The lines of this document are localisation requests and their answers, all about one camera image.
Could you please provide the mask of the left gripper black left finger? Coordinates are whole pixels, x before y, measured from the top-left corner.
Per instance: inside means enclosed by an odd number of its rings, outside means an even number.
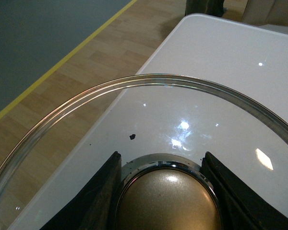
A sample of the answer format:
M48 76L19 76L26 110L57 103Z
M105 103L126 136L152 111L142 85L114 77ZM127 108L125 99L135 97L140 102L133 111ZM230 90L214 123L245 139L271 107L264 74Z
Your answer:
M121 155L114 152L80 192L41 229L105 230L112 196L121 179Z

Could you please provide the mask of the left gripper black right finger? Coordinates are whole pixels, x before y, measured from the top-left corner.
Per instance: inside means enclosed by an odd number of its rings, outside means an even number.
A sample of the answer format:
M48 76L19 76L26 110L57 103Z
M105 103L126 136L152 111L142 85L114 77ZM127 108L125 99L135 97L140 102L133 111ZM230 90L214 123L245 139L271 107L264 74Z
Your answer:
M212 183L224 230L288 230L288 218L264 201L212 153L201 173Z

